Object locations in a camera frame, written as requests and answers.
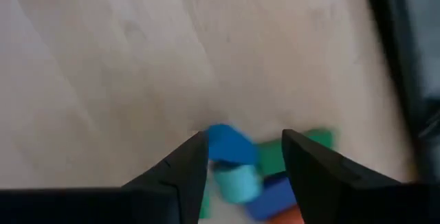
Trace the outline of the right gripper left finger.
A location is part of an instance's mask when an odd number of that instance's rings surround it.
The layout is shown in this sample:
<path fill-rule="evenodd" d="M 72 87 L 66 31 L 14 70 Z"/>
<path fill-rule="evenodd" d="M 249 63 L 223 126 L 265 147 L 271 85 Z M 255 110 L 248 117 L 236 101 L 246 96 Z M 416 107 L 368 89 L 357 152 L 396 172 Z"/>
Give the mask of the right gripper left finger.
<path fill-rule="evenodd" d="M 208 138 L 199 131 L 122 187 L 139 192 L 139 223 L 197 223 L 206 187 Z"/>

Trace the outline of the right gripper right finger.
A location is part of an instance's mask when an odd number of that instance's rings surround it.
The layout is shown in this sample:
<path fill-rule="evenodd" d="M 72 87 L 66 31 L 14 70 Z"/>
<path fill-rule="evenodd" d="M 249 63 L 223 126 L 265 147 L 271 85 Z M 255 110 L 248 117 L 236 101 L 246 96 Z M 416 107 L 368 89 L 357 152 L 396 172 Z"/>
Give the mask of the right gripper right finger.
<path fill-rule="evenodd" d="M 286 173 L 306 223 L 389 223 L 401 183 L 291 129 L 282 132 Z"/>

